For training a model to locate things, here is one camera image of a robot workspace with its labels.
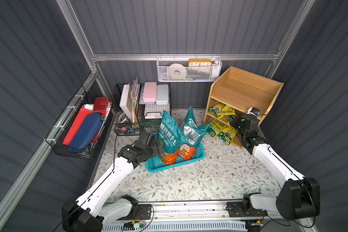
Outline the teal plastic basket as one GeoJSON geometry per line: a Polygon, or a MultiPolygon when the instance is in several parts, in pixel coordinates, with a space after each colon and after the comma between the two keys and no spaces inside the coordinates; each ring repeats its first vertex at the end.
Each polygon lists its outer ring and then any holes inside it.
{"type": "Polygon", "coordinates": [[[203,145],[199,144],[191,160],[184,160],[181,157],[177,157],[176,162],[174,164],[168,165],[164,163],[159,157],[153,157],[153,158],[150,158],[148,161],[146,161],[145,164],[146,164],[147,170],[153,173],[153,172],[163,171],[166,169],[189,164],[192,162],[196,162],[196,161],[204,159],[205,157],[206,157],[206,153],[204,151],[203,145]]]}

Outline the teal fertilizer bag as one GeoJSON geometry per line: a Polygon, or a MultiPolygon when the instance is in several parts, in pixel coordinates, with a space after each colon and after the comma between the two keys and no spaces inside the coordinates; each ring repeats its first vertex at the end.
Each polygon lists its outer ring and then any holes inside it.
{"type": "Polygon", "coordinates": [[[164,150],[163,155],[159,158],[167,165],[176,162],[179,148],[187,143],[187,138],[180,126],[166,111],[163,111],[158,131],[158,141],[160,141],[164,150]]]}
{"type": "Polygon", "coordinates": [[[180,128],[185,135],[185,142],[178,149],[178,156],[186,161],[191,160],[202,139],[207,134],[210,124],[198,126],[193,107],[190,106],[180,128]]]}

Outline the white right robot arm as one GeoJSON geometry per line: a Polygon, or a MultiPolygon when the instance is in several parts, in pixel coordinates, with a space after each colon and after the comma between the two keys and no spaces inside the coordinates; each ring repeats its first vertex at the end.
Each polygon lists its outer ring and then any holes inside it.
{"type": "Polygon", "coordinates": [[[280,192],[277,196],[261,193],[244,195],[243,211],[276,212],[288,221],[317,217],[321,212],[318,181],[292,168],[259,135],[258,113],[257,108],[251,107],[246,114],[236,115],[230,126],[236,130],[242,146],[274,176],[280,185],[280,192]]]}

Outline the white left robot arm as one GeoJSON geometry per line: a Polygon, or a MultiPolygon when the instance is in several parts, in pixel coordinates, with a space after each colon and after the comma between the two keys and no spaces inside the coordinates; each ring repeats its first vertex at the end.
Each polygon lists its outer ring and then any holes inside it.
{"type": "Polygon", "coordinates": [[[106,206],[109,196],[125,177],[137,170],[141,163],[164,153],[162,142],[153,133],[143,131],[132,144],[124,146],[112,166],[75,201],[66,201],[61,209],[61,226],[65,232],[100,232],[105,226],[121,218],[139,216],[138,201],[124,195],[106,206]]]}

